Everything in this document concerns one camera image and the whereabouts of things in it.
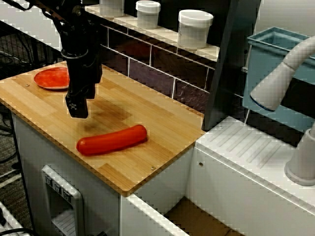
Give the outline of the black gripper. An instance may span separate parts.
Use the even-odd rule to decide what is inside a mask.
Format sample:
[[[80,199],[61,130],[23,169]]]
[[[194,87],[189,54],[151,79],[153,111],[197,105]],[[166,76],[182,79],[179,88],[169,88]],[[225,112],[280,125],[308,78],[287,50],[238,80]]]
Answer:
[[[65,97],[66,105],[72,118],[87,118],[86,99],[95,98],[95,85],[100,82],[102,66],[98,50],[89,49],[85,55],[77,56],[62,50],[66,60],[69,87]]]

